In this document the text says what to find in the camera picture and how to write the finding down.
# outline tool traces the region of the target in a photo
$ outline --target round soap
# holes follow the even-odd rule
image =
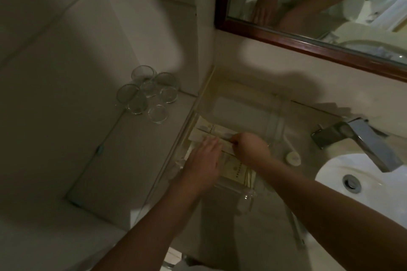
[[[288,164],[292,166],[300,166],[301,165],[301,157],[300,155],[295,152],[291,151],[285,156],[285,160],[287,161]]]

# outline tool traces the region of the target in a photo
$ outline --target faucet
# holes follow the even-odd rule
[[[387,136],[369,126],[368,120],[361,117],[340,121],[311,134],[320,149],[346,138],[353,139],[383,173],[394,171],[404,164],[382,139]]]

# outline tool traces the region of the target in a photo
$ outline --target hand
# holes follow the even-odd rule
[[[206,136],[189,155],[180,176],[181,186],[198,195],[214,186],[220,175],[217,162],[221,150],[222,143],[217,137]]]
[[[238,133],[231,137],[230,142],[236,157],[252,169],[271,158],[267,143],[255,134]]]
[[[276,28],[287,33],[301,34],[304,29],[304,20],[305,16],[294,8],[283,16]]]
[[[276,12],[278,0],[257,0],[252,21],[260,26],[268,26]]]

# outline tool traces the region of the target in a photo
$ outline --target reflected sink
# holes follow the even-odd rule
[[[407,228],[407,166],[383,173],[365,154],[329,160],[316,181],[380,212]]]

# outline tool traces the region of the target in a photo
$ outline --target sink drain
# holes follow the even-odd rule
[[[357,194],[360,193],[360,191],[362,190],[362,186],[360,185],[358,178],[356,178],[355,176],[343,176],[342,183],[345,189],[347,189],[351,193]]]

